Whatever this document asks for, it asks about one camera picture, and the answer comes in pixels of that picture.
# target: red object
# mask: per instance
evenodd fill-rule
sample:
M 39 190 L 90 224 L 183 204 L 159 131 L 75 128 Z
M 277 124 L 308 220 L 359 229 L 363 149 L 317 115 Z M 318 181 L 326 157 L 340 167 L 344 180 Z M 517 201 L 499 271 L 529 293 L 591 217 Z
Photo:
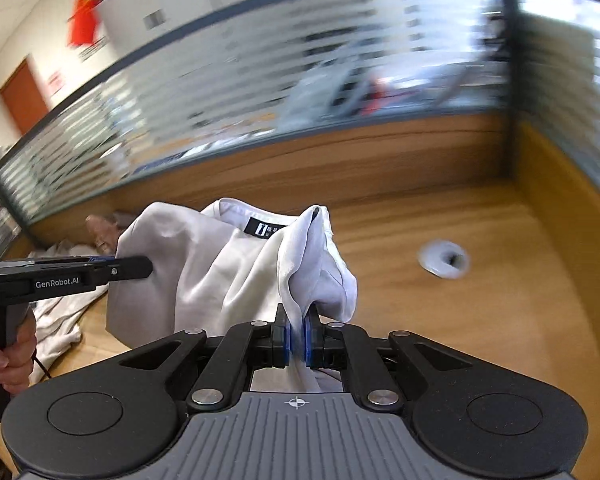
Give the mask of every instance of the red object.
M 69 46 L 92 45 L 96 42 L 96 28 L 100 21 L 96 13 L 97 4 L 97 0 L 75 0 Z

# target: wooden desk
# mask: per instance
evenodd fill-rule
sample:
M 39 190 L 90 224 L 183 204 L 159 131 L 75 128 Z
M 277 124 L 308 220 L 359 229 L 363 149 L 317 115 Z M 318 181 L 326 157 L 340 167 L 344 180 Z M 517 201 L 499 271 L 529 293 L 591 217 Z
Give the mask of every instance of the wooden desk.
M 340 253 L 358 278 L 355 323 L 372 336 L 411 330 L 567 391 L 589 419 L 574 474 L 600 480 L 598 347 L 560 257 L 512 184 L 386 196 L 330 213 Z M 419 267 L 418 250 L 434 238 L 468 251 L 466 277 L 440 280 Z M 54 374 L 125 349 L 104 332 L 105 309 L 100 300 L 85 314 L 82 342 Z

